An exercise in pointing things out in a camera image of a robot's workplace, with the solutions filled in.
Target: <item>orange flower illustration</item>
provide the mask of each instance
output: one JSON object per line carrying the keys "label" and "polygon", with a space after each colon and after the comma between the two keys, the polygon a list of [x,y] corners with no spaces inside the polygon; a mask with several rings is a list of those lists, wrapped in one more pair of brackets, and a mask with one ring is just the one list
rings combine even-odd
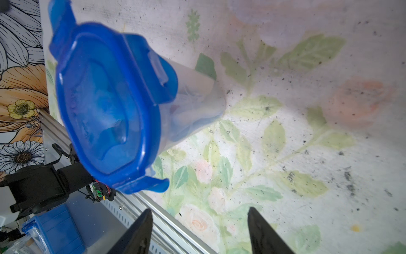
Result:
{"label": "orange flower illustration", "polygon": [[379,109],[390,101],[394,90],[376,80],[354,77],[322,105],[324,116],[331,125],[350,129],[368,127],[374,123]]}
{"label": "orange flower illustration", "polygon": [[0,80],[0,132],[17,131],[10,143],[42,142],[38,109],[48,108],[45,65],[13,67]]}

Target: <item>floral tablecloth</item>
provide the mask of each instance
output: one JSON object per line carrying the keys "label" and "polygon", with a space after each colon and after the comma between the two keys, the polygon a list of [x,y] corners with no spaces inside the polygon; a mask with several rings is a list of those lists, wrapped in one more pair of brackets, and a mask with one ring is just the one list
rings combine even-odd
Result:
{"label": "floral tablecloth", "polygon": [[162,153],[170,188],[148,192],[214,251],[251,253],[253,206],[296,253],[406,253],[405,1],[72,5],[79,22],[139,33],[222,87],[223,119]]}

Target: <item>yellow flower illustration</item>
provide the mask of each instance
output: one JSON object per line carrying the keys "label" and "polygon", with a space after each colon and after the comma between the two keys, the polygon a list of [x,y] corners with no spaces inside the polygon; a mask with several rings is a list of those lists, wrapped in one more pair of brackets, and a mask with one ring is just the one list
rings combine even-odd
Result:
{"label": "yellow flower illustration", "polygon": [[10,117],[14,119],[28,118],[35,114],[35,104],[30,100],[18,100],[7,107]]}

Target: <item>white daisy illustration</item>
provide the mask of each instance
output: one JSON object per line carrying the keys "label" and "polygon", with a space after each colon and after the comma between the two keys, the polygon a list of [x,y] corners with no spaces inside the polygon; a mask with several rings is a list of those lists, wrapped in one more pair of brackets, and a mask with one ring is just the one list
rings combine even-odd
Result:
{"label": "white daisy illustration", "polygon": [[22,167],[44,163],[44,149],[36,141],[17,141],[0,149],[0,172],[12,174]]}

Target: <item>green leaf print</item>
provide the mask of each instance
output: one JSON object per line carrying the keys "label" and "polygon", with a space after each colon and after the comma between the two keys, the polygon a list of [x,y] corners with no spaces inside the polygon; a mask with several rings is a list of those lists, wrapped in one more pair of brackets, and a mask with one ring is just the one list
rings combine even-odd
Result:
{"label": "green leaf print", "polygon": [[203,150],[203,158],[207,160],[212,167],[217,167],[220,161],[220,149],[215,141],[210,141]]}
{"label": "green leaf print", "polygon": [[196,67],[194,69],[200,73],[206,74],[214,80],[217,79],[217,73],[214,69],[213,60],[203,53],[200,53],[199,58],[197,59]]}
{"label": "green leaf print", "polygon": [[227,227],[226,226],[221,226],[219,227],[220,229],[220,234],[222,237],[230,237],[231,233],[227,231]]}
{"label": "green leaf print", "polygon": [[193,198],[201,198],[203,192],[208,189],[208,185],[199,182],[194,169],[188,166],[188,181],[182,188],[185,188],[185,192],[192,194]]}
{"label": "green leaf print", "polygon": [[223,187],[228,187],[233,177],[233,168],[226,157],[221,156],[218,163],[218,174]]}
{"label": "green leaf print", "polygon": [[248,211],[250,210],[250,207],[255,207],[255,209],[258,210],[258,212],[262,211],[262,206],[258,204],[253,204],[253,203],[248,203],[248,204],[242,204],[239,207],[237,207],[235,210],[232,210],[226,214],[226,216],[230,219],[244,219],[245,221],[248,218]]}
{"label": "green leaf print", "polygon": [[188,167],[187,166],[180,167],[173,176],[174,189],[181,187],[184,183],[188,181],[188,178],[189,178]]}
{"label": "green leaf print", "polygon": [[259,120],[275,114],[282,107],[276,98],[260,95],[256,98],[244,98],[237,102],[230,114],[249,120]]}
{"label": "green leaf print", "polygon": [[316,133],[319,129],[326,125],[327,121],[323,116],[321,107],[308,108],[307,109],[307,122],[313,129],[313,133]]}
{"label": "green leaf print", "polygon": [[285,129],[278,120],[274,120],[264,131],[262,149],[266,158],[274,161],[285,147]]}
{"label": "green leaf print", "polygon": [[158,178],[160,178],[160,179],[164,178],[164,168],[162,167],[162,160],[159,156],[156,157],[156,159],[152,165],[152,168],[155,170]]}
{"label": "green leaf print", "polygon": [[195,42],[199,38],[199,34],[197,31],[199,31],[200,23],[199,23],[199,18],[200,15],[197,14],[197,11],[193,11],[193,9],[190,11],[190,14],[188,15],[189,21],[186,22],[186,27],[188,28],[188,40],[191,42]]}
{"label": "green leaf print", "polygon": [[322,34],[312,36],[284,54],[277,61],[276,67],[310,71],[333,59],[345,43],[345,39],[340,37],[324,37]]}
{"label": "green leaf print", "polygon": [[265,42],[261,41],[254,60],[254,67],[259,63],[268,60],[276,51],[276,48],[268,46]]}
{"label": "green leaf print", "polygon": [[244,248],[233,248],[227,250],[227,254],[250,254],[250,252]]}
{"label": "green leaf print", "polygon": [[164,157],[172,157],[175,161],[180,162],[186,158],[186,152],[177,148],[171,148],[161,154]]}
{"label": "green leaf print", "polygon": [[279,172],[281,182],[288,186],[292,192],[308,198],[315,198],[324,194],[328,188],[322,181],[312,178],[308,174],[299,171]]}
{"label": "green leaf print", "polygon": [[245,86],[247,71],[228,52],[220,54],[220,62],[226,68],[226,75],[233,78],[239,84]]}
{"label": "green leaf print", "polygon": [[387,248],[382,254],[406,254],[406,246],[401,242]]}
{"label": "green leaf print", "polygon": [[170,201],[169,201],[169,206],[167,211],[172,215],[175,216],[182,207],[182,202],[185,199],[185,196],[183,195],[175,195],[172,196]]}
{"label": "green leaf print", "polygon": [[55,85],[55,71],[56,71],[56,63],[53,63],[50,60],[47,60],[47,64],[45,67],[45,73],[47,75],[47,79],[53,85]]}
{"label": "green leaf print", "polygon": [[265,185],[250,187],[245,189],[245,191],[254,199],[261,201],[277,201],[278,199],[283,198],[279,192],[274,190],[274,188],[266,187]]}
{"label": "green leaf print", "polygon": [[240,130],[230,120],[222,120],[220,123],[220,134],[228,141],[237,143],[240,137]]}
{"label": "green leaf print", "polygon": [[336,150],[341,150],[345,147],[355,145],[355,141],[353,137],[348,134],[333,132],[322,137],[322,139],[316,144],[330,147]]}
{"label": "green leaf print", "polygon": [[290,236],[287,243],[296,254],[312,253],[320,246],[321,235],[317,225],[303,226]]}
{"label": "green leaf print", "polygon": [[253,166],[251,162],[251,144],[244,136],[241,136],[238,142],[236,157],[244,172],[248,173]]}

